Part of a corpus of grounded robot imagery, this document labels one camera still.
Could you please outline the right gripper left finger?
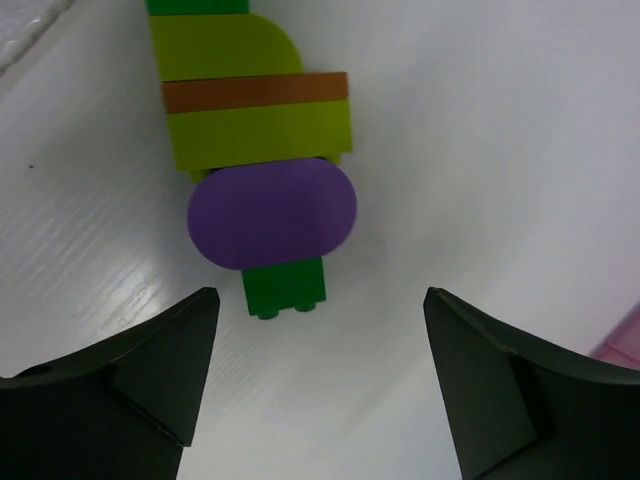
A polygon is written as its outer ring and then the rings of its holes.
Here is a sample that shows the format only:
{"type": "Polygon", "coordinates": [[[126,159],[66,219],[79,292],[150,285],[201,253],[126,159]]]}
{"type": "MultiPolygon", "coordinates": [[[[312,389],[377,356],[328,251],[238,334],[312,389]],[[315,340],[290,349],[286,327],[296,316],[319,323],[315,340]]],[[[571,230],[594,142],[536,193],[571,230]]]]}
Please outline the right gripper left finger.
{"type": "Polygon", "coordinates": [[[4,479],[174,479],[191,446],[220,300],[155,317],[1,381],[4,479]]]}

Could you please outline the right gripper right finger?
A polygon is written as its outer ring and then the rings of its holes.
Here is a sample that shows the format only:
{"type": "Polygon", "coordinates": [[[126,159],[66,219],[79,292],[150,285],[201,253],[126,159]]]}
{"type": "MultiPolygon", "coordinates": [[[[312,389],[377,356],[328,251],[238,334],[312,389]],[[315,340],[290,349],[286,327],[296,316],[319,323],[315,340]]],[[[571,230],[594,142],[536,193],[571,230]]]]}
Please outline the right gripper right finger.
{"type": "Polygon", "coordinates": [[[426,329],[465,479],[636,479],[639,373],[431,287],[426,329]]]}

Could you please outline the large pink bin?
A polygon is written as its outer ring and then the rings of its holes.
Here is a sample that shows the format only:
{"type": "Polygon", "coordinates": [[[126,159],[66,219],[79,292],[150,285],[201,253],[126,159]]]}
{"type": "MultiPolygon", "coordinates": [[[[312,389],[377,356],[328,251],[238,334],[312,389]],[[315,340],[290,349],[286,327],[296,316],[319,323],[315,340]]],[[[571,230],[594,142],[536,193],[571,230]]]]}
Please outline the large pink bin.
{"type": "Polygon", "coordinates": [[[608,364],[638,370],[640,367],[639,304],[593,350],[591,357],[608,364]]]}

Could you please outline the multicolour lego stack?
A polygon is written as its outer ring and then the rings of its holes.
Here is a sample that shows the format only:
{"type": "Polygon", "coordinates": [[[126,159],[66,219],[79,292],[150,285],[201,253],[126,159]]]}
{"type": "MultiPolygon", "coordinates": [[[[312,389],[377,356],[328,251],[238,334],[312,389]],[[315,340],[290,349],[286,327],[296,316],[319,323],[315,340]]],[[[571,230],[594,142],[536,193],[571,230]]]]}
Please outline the multicolour lego stack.
{"type": "Polygon", "coordinates": [[[175,165],[195,183],[192,243],[240,273],[250,315],[313,310],[326,298],[323,260],[357,216],[340,166],[352,149],[347,74],[307,71],[246,1],[146,10],[175,165]]]}

